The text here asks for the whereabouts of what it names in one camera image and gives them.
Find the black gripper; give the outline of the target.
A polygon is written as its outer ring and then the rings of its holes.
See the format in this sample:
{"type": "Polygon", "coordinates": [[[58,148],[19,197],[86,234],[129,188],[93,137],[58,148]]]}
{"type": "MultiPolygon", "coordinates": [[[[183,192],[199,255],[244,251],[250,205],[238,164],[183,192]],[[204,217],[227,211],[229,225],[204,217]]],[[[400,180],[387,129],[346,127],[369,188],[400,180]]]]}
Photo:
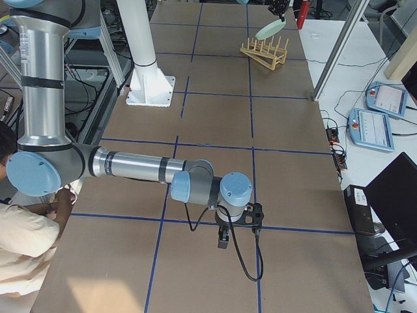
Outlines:
{"type": "Polygon", "coordinates": [[[290,0],[271,0],[268,1],[268,11],[275,16],[280,16],[280,20],[285,22],[285,13],[289,8],[290,0]]]}
{"type": "Polygon", "coordinates": [[[226,249],[229,243],[229,230],[234,234],[234,227],[241,221],[241,218],[232,218],[231,222],[229,220],[223,220],[218,215],[215,215],[215,221],[219,225],[218,230],[218,248],[226,249]]]}

